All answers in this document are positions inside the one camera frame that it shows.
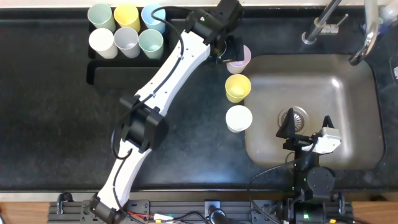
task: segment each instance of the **blue cup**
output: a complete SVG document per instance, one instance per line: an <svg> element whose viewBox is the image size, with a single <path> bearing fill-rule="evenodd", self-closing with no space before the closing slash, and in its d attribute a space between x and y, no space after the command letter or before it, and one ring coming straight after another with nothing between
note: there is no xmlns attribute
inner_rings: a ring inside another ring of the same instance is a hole
<svg viewBox="0 0 398 224"><path fill-rule="evenodd" d="M155 9L158 9L160 7L162 7L162 6L158 5L158 4L151 4L151 5L144 7L141 11L141 18L145 22L145 25L148 27L148 29L154 29L154 30L159 31L161 34L163 34L164 31L166 30L166 24L164 24L163 22L160 22L160 21L152 18L152 16L150 16ZM158 17L159 19L163 19L163 20L166 19L166 11L164 9L161 9L161 10L155 12L154 15L155 15L155 17Z"/></svg>

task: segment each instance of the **chrome faucet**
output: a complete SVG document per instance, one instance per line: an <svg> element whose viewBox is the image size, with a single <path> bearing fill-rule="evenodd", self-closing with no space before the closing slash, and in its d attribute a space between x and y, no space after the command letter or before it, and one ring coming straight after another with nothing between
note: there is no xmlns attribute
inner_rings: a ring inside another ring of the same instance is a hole
<svg viewBox="0 0 398 224"><path fill-rule="evenodd" d="M322 12L320 17L316 18L307 32L302 35L302 40L306 44L314 44L317 41L317 36L322 34L327 26L326 22L330 15L340 4L341 0L332 0L325 10ZM373 48L376 41L377 34L379 31L379 13L377 8L377 0L364 0L365 5L365 15L366 15L366 34L363 46L349 58L349 63L351 65L359 64ZM332 31L330 33L336 34L338 30L333 31L333 28L338 26L331 26Z"/></svg>

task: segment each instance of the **sink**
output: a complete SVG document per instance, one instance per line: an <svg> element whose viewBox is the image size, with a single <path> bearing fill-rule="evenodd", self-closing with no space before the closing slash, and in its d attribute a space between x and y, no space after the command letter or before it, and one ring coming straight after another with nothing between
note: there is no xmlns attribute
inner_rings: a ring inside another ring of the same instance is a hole
<svg viewBox="0 0 398 224"><path fill-rule="evenodd" d="M244 105L253 115L246 130L250 158L265 167L284 163L291 151L275 136L289 108L296 133L319 132L330 115L340 130L341 145L320 156L331 169L372 169L384 155L376 85L366 62L348 63L349 55L263 55L253 58L244 74L252 88Z"/></svg>

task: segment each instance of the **wooden floor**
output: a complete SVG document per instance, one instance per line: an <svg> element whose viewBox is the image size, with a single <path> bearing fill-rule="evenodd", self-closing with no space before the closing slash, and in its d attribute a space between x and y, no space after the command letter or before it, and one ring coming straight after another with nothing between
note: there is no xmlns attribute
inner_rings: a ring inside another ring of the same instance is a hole
<svg viewBox="0 0 398 224"><path fill-rule="evenodd" d="M398 202L354 202L357 218L372 224L398 223ZM0 202L6 224L44 224L48 202Z"/></svg>

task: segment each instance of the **cup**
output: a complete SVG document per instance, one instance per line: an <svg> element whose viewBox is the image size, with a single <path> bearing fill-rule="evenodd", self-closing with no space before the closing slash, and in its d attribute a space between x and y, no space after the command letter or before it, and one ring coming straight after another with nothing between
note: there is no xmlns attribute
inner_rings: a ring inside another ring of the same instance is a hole
<svg viewBox="0 0 398 224"><path fill-rule="evenodd" d="M226 97L232 103L242 101L251 90L250 80L241 74L231 75L225 82Z"/></svg>
<svg viewBox="0 0 398 224"><path fill-rule="evenodd" d="M154 29L159 31L161 34L164 33L166 30L166 24L163 22L160 22L154 18L152 18L151 14L153 10L162 7L161 5L158 4L151 4L148 6L145 6L142 11L141 11L141 18L145 22L145 25L147 26L148 29ZM154 16L158 17L159 19L166 19L166 11L164 9L161 9L157 12L154 13Z"/></svg>
<svg viewBox="0 0 398 224"><path fill-rule="evenodd" d="M104 58L114 58L118 54L118 48L114 44L113 34L110 30L99 28L94 30L88 38L90 47Z"/></svg>
<svg viewBox="0 0 398 224"><path fill-rule="evenodd" d="M228 62L226 64L226 68L228 69L229 72L231 72L232 74L239 74L243 72L244 68L246 68L251 59L250 49L246 45L243 46L243 55L244 55L243 61Z"/></svg>
<svg viewBox="0 0 398 224"><path fill-rule="evenodd" d="M112 9L107 4L95 4L88 10L87 17L97 28L105 28L112 32L116 30Z"/></svg>
<svg viewBox="0 0 398 224"><path fill-rule="evenodd" d="M225 115L228 129L234 133L246 130L253 121L249 108L241 105L231 107Z"/></svg>
<svg viewBox="0 0 398 224"><path fill-rule="evenodd" d="M114 33L114 44L129 58L135 58L141 52L138 46L138 33L130 27L122 27Z"/></svg>
<svg viewBox="0 0 398 224"><path fill-rule="evenodd" d="M150 59L163 56L163 36L157 30L145 30L138 38L138 44Z"/></svg>
<svg viewBox="0 0 398 224"><path fill-rule="evenodd" d="M139 23L138 9L133 4L122 4L114 10L114 19L121 27L131 27L139 32L141 26Z"/></svg>

